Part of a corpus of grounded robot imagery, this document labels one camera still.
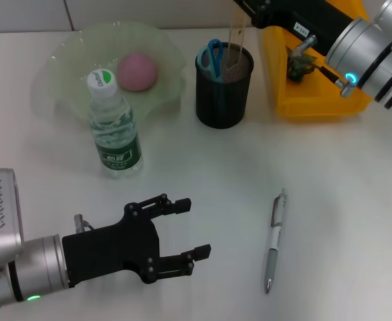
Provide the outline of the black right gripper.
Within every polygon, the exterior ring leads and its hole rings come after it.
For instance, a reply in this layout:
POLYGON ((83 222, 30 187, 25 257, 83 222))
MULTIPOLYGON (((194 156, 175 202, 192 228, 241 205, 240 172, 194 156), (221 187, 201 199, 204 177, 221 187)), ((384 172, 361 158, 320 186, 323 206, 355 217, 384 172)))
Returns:
POLYGON ((341 33, 353 21, 348 15, 326 1, 298 0, 233 0, 252 18, 255 27, 281 27, 300 40, 304 32, 316 36, 314 50, 325 56, 341 33))

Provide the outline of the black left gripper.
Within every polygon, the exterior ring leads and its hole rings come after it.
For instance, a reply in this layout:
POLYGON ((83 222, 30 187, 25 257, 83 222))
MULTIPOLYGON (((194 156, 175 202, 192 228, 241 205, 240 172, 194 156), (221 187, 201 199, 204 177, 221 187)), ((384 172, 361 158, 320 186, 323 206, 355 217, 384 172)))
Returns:
POLYGON ((159 236, 151 221, 190 210, 189 198, 172 202, 163 193, 125 205, 123 218, 114 225, 63 237, 70 284, 75 286, 122 270, 136 273, 145 284, 191 276, 195 262, 209 258, 211 246, 160 257, 159 236))

